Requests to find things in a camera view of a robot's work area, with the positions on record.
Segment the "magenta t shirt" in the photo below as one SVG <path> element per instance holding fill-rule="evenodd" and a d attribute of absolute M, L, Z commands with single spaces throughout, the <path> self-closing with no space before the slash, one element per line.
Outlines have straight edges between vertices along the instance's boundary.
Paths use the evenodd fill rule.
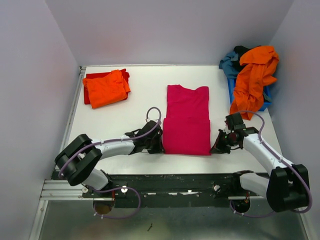
<path fill-rule="evenodd" d="M 168 155 L 209 156 L 211 121 L 209 88 L 167 86 L 166 117 L 163 121 L 164 152 Z"/>

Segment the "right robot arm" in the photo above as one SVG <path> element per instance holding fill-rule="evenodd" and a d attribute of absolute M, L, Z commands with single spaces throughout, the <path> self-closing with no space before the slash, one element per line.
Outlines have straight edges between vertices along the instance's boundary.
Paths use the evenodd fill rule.
<path fill-rule="evenodd" d="M 308 212 L 313 205 L 309 173 L 302 164 L 294 164 L 278 153 L 262 137 L 262 129 L 247 127 L 241 113 L 225 118 L 225 129 L 218 131 L 211 154 L 230 154 L 246 150 L 263 166 L 268 177 L 244 170 L 233 174 L 232 189 L 246 190 L 265 198 L 275 213 Z"/>

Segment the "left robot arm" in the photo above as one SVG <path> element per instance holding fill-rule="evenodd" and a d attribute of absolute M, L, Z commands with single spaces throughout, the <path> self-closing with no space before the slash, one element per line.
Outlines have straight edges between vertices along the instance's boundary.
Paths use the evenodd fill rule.
<path fill-rule="evenodd" d="M 54 160 L 59 177 L 71 186 L 82 184 L 97 191 L 107 190 L 112 187 L 112 180 L 103 170 L 96 169 L 98 161 L 142 152 L 163 153 L 162 134 L 160 124 L 153 120 L 122 138 L 94 141 L 87 134 L 80 134 Z"/>

